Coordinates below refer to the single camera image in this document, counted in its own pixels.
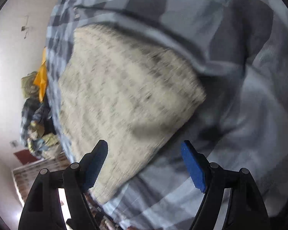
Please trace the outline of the beige box fan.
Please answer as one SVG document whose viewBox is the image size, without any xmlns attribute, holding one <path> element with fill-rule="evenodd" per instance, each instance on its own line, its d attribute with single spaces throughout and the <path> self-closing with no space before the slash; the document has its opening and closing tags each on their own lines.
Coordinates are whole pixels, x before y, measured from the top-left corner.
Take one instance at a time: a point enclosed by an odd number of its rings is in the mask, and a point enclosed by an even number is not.
<svg viewBox="0 0 288 230">
<path fill-rule="evenodd" d="M 34 84 L 37 72 L 31 72 L 27 76 L 21 78 L 21 89 L 24 99 L 37 98 L 39 94 L 39 87 Z"/>
</svg>

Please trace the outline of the metal wall bracket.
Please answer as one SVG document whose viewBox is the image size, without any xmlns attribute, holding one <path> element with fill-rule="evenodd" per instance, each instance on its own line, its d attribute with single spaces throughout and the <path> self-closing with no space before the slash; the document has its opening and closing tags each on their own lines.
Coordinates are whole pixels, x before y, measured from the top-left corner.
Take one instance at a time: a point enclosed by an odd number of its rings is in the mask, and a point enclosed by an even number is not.
<svg viewBox="0 0 288 230">
<path fill-rule="evenodd" d="M 30 26 L 28 25 L 29 22 L 29 15 L 26 16 L 26 23 L 21 27 L 21 32 L 24 33 L 24 39 L 26 39 L 29 35 Z"/>
</svg>

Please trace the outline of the cream plaid tweed shirt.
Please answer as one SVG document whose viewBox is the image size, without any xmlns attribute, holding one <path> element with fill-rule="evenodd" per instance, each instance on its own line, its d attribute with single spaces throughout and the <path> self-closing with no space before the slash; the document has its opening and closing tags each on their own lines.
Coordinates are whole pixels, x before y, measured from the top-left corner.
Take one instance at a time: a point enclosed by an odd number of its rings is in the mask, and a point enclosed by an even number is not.
<svg viewBox="0 0 288 230">
<path fill-rule="evenodd" d="M 60 124 L 76 160 L 105 140 L 109 152 L 92 188 L 105 204 L 205 100 L 191 64 L 151 40 L 96 24 L 74 31 L 63 74 Z"/>
</svg>

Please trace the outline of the blue checkered bed sheet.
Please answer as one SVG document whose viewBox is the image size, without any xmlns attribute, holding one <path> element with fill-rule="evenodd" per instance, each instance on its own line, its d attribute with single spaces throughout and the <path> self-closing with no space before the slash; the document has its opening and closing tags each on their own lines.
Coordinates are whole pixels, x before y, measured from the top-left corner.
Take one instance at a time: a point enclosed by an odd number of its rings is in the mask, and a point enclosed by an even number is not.
<svg viewBox="0 0 288 230">
<path fill-rule="evenodd" d="M 206 91 L 194 117 L 103 206 L 122 228 L 189 229 L 202 201 L 181 158 L 184 140 L 228 170 L 250 170 L 268 215 L 288 229 L 288 0 L 58 0 L 47 28 L 48 99 L 80 26 L 106 23 L 173 47 Z"/>
</svg>

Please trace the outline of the yellow plastic bag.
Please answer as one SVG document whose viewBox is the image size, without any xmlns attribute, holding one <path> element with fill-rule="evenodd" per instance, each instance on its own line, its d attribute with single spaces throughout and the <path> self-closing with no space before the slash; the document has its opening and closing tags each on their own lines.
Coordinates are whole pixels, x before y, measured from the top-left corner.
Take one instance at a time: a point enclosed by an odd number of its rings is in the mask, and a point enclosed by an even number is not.
<svg viewBox="0 0 288 230">
<path fill-rule="evenodd" d="M 42 52 L 42 61 L 41 61 L 40 68 L 33 82 L 33 84 L 39 88 L 38 99 L 40 103 L 44 101 L 46 88 L 48 85 L 46 51 L 47 51 L 47 48 L 45 47 Z"/>
</svg>

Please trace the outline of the pile of mixed clothes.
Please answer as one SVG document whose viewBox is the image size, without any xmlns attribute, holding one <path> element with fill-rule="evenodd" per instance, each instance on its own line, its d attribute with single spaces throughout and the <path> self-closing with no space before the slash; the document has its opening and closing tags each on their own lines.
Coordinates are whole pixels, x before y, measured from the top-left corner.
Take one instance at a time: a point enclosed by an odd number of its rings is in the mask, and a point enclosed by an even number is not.
<svg viewBox="0 0 288 230">
<path fill-rule="evenodd" d="M 48 101 L 27 98 L 21 118 L 20 143 L 37 159 L 51 159 L 62 152 Z"/>
</svg>

